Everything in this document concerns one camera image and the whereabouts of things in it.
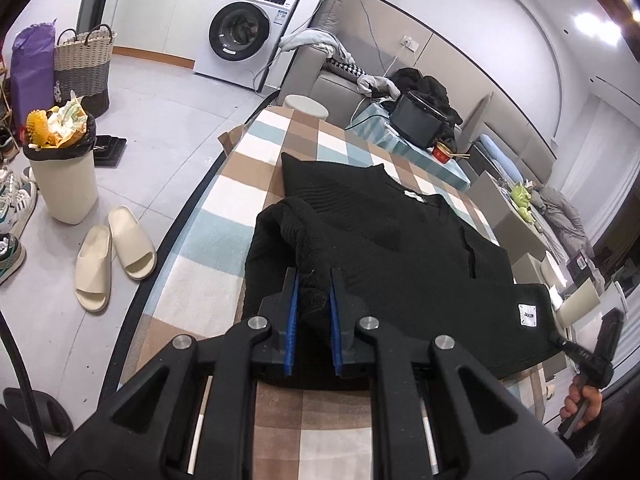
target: black sweater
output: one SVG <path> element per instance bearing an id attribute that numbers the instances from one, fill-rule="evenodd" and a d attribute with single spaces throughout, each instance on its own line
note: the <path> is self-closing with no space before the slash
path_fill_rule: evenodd
<path id="1" fill-rule="evenodd" d="M 243 317 L 301 273 L 292 385 L 339 388 L 330 353 L 328 291 L 339 268 L 347 292 L 406 335 L 448 334 L 498 378 L 558 350 L 543 285 L 514 285 L 506 252 L 460 219 L 438 194 L 407 190 L 383 166 L 301 162 L 282 154 L 286 198 L 257 218 L 245 265 Z M 519 304 L 536 325 L 521 324 Z"/>

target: washing machine door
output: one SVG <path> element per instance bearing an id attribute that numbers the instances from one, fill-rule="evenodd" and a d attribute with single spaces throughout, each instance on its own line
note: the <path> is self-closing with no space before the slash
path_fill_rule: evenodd
<path id="1" fill-rule="evenodd" d="M 242 61 L 256 54 L 269 38 L 271 23 L 260 8 L 235 2 L 220 9 L 209 27 L 209 44 L 219 57 Z"/>

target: washing machine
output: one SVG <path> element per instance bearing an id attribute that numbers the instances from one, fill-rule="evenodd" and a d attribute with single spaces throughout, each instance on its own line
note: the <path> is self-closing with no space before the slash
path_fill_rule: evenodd
<path id="1" fill-rule="evenodd" d="M 214 0 L 193 71 L 262 90 L 298 0 Z"/>

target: power outlet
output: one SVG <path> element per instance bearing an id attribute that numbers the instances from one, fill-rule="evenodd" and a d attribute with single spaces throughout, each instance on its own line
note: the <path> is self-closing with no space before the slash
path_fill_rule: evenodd
<path id="1" fill-rule="evenodd" d="M 417 41 L 414 41 L 410 36 L 405 36 L 400 40 L 400 44 L 406 48 L 408 48 L 411 52 L 416 52 L 420 44 Z"/>

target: black tray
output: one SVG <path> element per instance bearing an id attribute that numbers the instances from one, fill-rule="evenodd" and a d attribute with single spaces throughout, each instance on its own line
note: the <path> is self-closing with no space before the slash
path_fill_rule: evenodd
<path id="1" fill-rule="evenodd" d="M 100 135 L 96 137 L 96 148 L 103 146 L 104 149 L 94 149 L 94 166 L 99 168 L 115 168 L 122 156 L 127 139 Z"/>

